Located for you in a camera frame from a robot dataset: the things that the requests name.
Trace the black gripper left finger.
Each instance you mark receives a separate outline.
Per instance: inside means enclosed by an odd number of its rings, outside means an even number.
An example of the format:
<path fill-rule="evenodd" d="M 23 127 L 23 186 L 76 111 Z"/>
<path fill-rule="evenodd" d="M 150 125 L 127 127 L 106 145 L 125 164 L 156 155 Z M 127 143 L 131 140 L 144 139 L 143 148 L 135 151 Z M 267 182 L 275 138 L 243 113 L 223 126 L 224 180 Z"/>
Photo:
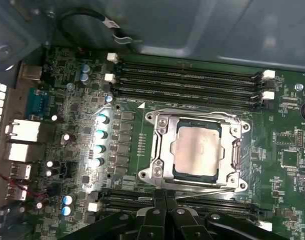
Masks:
<path fill-rule="evenodd" d="M 166 224 L 166 191 L 155 190 L 153 207 L 136 216 L 120 211 L 76 230 L 62 240 L 163 240 Z"/>

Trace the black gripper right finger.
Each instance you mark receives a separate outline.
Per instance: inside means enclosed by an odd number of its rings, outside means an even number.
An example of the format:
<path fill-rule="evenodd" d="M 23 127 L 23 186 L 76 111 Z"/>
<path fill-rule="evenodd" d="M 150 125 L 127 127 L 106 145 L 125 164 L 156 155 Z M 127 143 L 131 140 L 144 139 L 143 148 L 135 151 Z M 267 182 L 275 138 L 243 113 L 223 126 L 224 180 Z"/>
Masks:
<path fill-rule="evenodd" d="M 167 211 L 184 240 L 285 240 L 271 231 L 260 228 L 248 221 L 223 213 L 210 213 L 203 222 L 185 208 L 180 208 L 174 190 L 166 191 Z"/>

